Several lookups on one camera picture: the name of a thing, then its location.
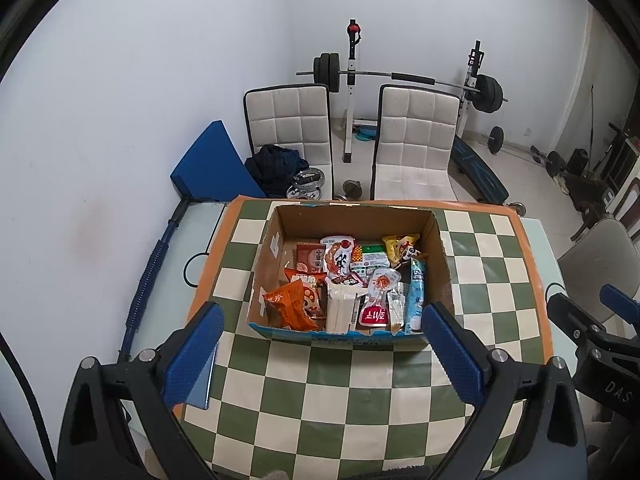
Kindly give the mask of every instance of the blue snack package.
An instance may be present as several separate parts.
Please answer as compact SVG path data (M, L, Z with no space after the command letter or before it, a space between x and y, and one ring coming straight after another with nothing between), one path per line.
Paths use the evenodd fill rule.
M406 297L404 333L420 332L424 304L424 262L411 258L411 283Z

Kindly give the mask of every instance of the cardboard box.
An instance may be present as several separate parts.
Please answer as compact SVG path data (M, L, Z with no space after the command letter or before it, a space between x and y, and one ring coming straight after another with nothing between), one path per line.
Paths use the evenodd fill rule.
M255 266L254 285L247 322L267 338L292 341L325 340L358 344L388 344L415 340L423 334L398 333L371 329L346 334L297 332L269 325L262 295L288 283L285 267L295 268L296 244L318 242L332 235L349 235L357 244L382 243L382 237L420 233L417 249L425 251L425 301L441 301L453 314L451 277L433 212L401 206L377 205L281 205L268 221Z

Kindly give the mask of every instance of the checkered tablecloth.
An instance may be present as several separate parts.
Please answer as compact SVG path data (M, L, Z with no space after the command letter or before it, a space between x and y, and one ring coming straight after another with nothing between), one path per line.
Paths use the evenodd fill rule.
M234 478L281 469L294 480L335 479L439 462L473 407L458 399L430 346L292 344L247 326L256 254L266 219L281 203L242 204L211 295L225 331L210 406L186 407L186 434L215 471ZM510 218L432 210L458 322L489 348L543 362L534 293ZM521 412L514 404L486 468L501 463Z

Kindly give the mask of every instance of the tiled floor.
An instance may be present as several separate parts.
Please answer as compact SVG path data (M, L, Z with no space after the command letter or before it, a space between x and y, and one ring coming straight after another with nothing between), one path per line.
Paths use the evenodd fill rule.
M354 138L352 162L345 164L342 162L344 128L334 124L332 145L336 192L342 189L345 180L359 180L362 184L363 199L367 199L371 184L374 142L362 142ZM526 216L542 222L556 258L564 254L573 245L570 236L582 225L582 218L558 184L546 174L544 168L535 164L525 153L505 146L496 155L492 155L486 146L478 142L469 142L469 145L494 170L507 188L508 202L522 202L527 208ZM458 200L476 201L478 192L453 163L449 165L449 178Z

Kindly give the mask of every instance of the silver screw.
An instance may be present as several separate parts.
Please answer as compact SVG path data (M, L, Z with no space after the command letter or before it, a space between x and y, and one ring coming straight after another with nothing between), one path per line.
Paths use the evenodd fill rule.
M566 366L566 362L560 356L554 355L551 358L551 364L556 368L560 368L561 370Z
M491 357L495 361L498 361L499 363L503 363L509 358L509 354L507 354L507 352L505 352L501 348L495 348L491 350Z
M147 348L138 354L138 359L143 363L148 363L156 357L156 351L153 348Z
M95 359L93 357L85 357L80 361L80 367L84 368L84 370L88 370L89 368L95 365Z

